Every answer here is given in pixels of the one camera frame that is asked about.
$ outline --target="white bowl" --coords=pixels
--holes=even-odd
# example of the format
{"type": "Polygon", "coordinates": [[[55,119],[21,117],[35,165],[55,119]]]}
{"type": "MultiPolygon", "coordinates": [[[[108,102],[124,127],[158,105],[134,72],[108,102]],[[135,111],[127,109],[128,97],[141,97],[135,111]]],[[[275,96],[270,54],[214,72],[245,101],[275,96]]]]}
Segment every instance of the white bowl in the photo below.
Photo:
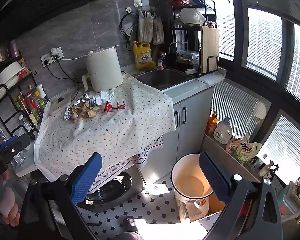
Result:
{"type": "MultiPolygon", "coordinates": [[[[12,88],[15,84],[18,83],[19,75],[15,75],[10,78],[7,83],[5,84],[8,89],[12,88]]],[[[4,87],[0,88],[0,100],[6,95],[6,89],[4,87]]]]}
{"type": "Polygon", "coordinates": [[[6,84],[11,78],[18,74],[22,67],[18,62],[13,62],[0,73],[0,84],[6,84]]]}

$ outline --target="wooden cutting board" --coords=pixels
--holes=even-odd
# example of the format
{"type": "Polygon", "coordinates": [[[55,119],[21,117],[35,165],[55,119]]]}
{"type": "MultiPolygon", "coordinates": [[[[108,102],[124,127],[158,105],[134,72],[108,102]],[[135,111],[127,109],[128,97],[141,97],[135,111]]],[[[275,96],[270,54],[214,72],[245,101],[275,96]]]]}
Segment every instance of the wooden cutting board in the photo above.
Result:
{"type": "Polygon", "coordinates": [[[219,29],[201,26],[201,73],[207,73],[218,68],[215,57],[209,59],[209,69],[207,60],[209,56],[219,57],[219,29]]]}

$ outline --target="cabinet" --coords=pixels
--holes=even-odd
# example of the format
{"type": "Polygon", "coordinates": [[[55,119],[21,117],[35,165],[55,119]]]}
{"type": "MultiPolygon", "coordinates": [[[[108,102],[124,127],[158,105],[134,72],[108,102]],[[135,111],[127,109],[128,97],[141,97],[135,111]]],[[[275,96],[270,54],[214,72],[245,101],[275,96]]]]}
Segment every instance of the cabinet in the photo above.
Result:
{"type": "Polygon", "coordinates": [[[154,183],[172,170],[184,155],[200,151],[213,96],[213,87],[173,106],[176,130],[163,135],[163,147],[149,153],[140,169],[146,183],[154,183]]]}

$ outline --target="white bucket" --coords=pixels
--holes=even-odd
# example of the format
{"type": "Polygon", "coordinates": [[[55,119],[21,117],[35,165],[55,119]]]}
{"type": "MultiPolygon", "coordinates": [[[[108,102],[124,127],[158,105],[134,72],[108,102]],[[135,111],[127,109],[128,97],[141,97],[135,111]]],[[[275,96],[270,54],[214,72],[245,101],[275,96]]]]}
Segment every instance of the white bucket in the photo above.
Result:
{"type": "Polygon", "coordinates": [[[199,153],[180,158],[172,168],[171,181],[175,195],[183,203],[193,203],[213,193],[199,166],[199,153]]]}

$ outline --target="cabinet handle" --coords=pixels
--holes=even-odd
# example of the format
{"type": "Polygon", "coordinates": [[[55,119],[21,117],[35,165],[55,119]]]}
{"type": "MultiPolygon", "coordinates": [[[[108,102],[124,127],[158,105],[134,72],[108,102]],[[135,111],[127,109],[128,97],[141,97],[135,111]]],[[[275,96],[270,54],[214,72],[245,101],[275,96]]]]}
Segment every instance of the cabinet handle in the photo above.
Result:
{"type": "Polygon", "coordinates": [[[184,107],[184,108],[182,108],[182,110],[184,110],[184,111],[185,111],[185,120],[184,120],[184,121],[182,121],[182,123],[183,123],[183,124],[185,124],[185,123],[186,123],[186,120],[187,120],[187,108],[186,108],[186,107],[184,107]]]}
{"type": "Polygon", "coordinates": [[[177,111],[175,111],[174,115],[177,116],[177,124],[176,124],[176,129],[177,129],[178,128],[178,122],[179,122],[179,113],[177,111]]]}

